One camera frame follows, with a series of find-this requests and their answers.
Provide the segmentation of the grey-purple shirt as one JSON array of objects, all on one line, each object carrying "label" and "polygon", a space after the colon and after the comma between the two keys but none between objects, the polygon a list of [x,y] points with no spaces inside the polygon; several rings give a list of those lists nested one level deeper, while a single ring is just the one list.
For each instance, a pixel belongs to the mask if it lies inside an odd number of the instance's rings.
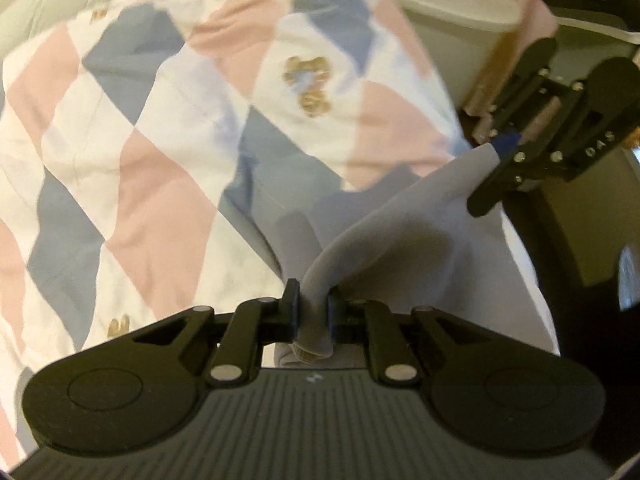
[{"label": "grey-purple shirt", "polygon": [[292,344],[277,344],[278,367],[352,367],[362,354],[334,344],[326,322],[333,287],[398,313],[433,306],[496,332],[509,328],[500,288],[512,278],[502,217],[469,214],[466,201],[498,165],[485,145],[426,177],[392,171],[359,193],[338,192],[314,207],[311,224],[332,240],[305,272],[302,318]]}]

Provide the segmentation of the white storage bin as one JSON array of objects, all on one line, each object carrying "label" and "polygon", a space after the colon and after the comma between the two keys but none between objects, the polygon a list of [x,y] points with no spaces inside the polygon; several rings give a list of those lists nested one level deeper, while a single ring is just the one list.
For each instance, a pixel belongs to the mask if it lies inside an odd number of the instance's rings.
[{"label": "white storage bin", "polygon": [[396,0],[461,108],[498,42],[521,23],[515,0]]}]

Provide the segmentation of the checkered teddy bear quilt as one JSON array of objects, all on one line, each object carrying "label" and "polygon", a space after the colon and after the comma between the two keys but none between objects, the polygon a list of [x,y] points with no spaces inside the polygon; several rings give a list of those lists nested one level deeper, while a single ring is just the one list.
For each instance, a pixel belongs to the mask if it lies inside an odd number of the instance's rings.
[{"label": "checkered teddy bear quilt", "polygon": [[[469,153],[394,0],[111,0],[1,63],[1,463],[27,382],[196,304],[273,296],[332,234],[314,207]],[[532,264],[503,333],[557,352]]]}]

